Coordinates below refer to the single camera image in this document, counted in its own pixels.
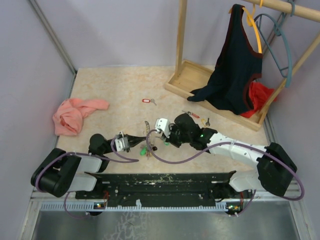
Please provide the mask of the large keyring with coloured tags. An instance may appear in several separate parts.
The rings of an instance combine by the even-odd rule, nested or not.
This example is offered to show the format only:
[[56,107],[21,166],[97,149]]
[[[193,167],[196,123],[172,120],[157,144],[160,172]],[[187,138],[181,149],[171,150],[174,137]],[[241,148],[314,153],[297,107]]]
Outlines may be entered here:
[[[145,123],[145,135],[147,136],[150,131],[151,131],[151,127],[150,127],[150,123],[148,121],[144,121]],[[147,157],[147,159],[153,157],[153,154],[150,152],[150,148],[155,151],[157,150],[157,147],[151,142],[150,137],[148,136],[146,138],[146,143],[140,147],[140,156],[145,156]]]

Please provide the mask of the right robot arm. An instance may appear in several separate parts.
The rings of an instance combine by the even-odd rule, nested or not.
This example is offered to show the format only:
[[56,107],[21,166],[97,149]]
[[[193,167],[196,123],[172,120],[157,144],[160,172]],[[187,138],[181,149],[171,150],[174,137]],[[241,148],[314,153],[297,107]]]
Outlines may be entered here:
[[229,198],[235,198],[246,190],[265,190],[285,199],[297,172],[297,166],[280,144],[271,142],[267,146],[254,145],[232,139],[215,129],[201,128],[186,113],[177,116],[173,123],[160,118],[155,128],[167,143],[176,148],[189,144],[198,151],[194,156],[178,161],[179,164],[208,153],[229,157],[250,166],[251,170],[233,173],[223,185],[223,192]]

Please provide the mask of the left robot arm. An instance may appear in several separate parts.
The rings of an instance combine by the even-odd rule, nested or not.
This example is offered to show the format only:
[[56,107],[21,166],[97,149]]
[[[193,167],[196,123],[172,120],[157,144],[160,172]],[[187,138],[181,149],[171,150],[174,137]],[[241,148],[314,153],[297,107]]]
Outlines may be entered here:
[[110,162],[136,163],[139,160],[120,155],[146,140],[145,136],[133,136],[121,132],[114,139],[106,139],[96,133],[89,139],[88,153],[67,152],[54,148],[33,173],[30,183],[39,192],[57,198],[68,192],[86,191],[97,199],[103,195],[104,186],[91,173],[103,172]]

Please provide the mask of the key with long red tag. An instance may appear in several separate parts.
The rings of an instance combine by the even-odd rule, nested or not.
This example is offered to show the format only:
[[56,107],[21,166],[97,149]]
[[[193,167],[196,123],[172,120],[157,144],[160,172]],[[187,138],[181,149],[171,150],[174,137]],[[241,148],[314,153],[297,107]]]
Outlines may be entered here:
[[199,118],[200,118],[197,114],[195,114],[195,113],[193,113],[193,112],[191,112],[191,111],[182,110],[182,112],[185,113],[185,114],[188,114],[189,116],[192,116],[192,117],[194,117],[194,118],[196,118],[196,119],[199,119]]

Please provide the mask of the pink crumpled cloth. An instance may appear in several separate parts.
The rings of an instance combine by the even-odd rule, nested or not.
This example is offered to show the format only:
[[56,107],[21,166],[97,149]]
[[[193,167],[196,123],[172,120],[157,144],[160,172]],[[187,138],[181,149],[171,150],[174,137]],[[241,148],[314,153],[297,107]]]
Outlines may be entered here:
[[104,99],[68,98],[54,113],[54,133],[56,136],[77,136],[83,129],[84,119],[95,111],[105,111],[109,103]]

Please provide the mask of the red cloth in rack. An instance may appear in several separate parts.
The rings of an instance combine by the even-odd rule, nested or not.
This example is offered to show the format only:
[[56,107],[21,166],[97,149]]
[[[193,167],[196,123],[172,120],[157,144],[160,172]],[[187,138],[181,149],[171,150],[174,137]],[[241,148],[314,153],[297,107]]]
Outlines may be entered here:
[[274,92],[273,88],[268,88],[260,82],[252,82],[249,87],[249,98],[253,104],[253,109],[241,113],[240,115],[244,118],[250,118],[255,113],[259,112],[264,106],[268,98]]

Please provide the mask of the dark navy tank top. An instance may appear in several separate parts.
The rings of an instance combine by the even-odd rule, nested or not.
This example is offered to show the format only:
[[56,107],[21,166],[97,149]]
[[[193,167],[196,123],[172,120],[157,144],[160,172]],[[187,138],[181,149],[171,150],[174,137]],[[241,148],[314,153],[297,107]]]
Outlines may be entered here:
[[263,55],[254,51],[243,27],[244,6],[234,4],[225,42],[207,84],[192,90],[189,102],[207,101],[218,110],[250,118],[255,104],[250,97],[251,83],[262,76]]

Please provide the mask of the blue-grey clothes hanger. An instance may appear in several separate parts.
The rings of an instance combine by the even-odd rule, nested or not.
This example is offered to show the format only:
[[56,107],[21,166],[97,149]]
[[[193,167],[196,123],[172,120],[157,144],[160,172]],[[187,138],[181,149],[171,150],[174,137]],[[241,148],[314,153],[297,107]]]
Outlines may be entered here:
[[[279,18],[275,19],[270,14],[260,13],[254,18],[254,26],[257,27],[267,52],[273,58],[280,75],[284,78],[285,88],[291,85],[293,77],[292,53],[288,38],[283,30],[287,15],[287,13],[282,12]],[[269,20],[272,24],[270,36],[263,33],[263,20]]]

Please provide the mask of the yellow clothes hanger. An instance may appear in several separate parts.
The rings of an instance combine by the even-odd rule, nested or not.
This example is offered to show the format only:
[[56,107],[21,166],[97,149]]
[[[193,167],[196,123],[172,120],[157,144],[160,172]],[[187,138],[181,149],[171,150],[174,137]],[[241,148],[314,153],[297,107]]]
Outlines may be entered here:
[[254,14],[256,13],[256,5],[254,3],[252,4],[252,12],[250,12],[244,6],[242,7],[242,9],[243,9],[244,13],[246,14],[247,25],[249,27],[252,27],[254,30],[256,44],[257,44],[257,51],[259,54],[262,54],[263,51],[262,51],[262,43],[261,43],[260,33],[259,33],[258,27],[257,27],[255,20],[254,20]]

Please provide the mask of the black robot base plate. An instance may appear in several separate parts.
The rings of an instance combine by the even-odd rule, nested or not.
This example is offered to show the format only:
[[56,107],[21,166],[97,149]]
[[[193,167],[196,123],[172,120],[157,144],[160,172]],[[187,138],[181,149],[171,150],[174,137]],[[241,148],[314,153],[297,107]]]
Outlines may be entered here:
[[91,191],[77,191],[77,200],[102,200],[106,209],[218,210],[239,214],[252,190],[234,190],[227,173],[104,173],[92,174]]

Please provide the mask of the grey wall corner rail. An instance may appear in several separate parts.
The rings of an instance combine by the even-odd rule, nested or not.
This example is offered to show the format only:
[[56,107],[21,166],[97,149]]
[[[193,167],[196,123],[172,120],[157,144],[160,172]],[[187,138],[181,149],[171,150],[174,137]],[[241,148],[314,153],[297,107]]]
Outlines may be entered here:
[[33,10],[35,16],[39,19],[41,25],[43,26],[45,32],[48,34],[51,42],[53,43],[54,47],[58,51],[64,63],[67,65],[67,67],[72,72],[72,74],[76,75],[78,71],[76,70],[74,63],[71,60],[71,57],[67,53],[60,39],[58,38],[58,35],[56,34],[53,27],[51,26],[48,18],[46,17],[39,3],[36,0],[27,0],[27,2],[30,5],[31,9]]

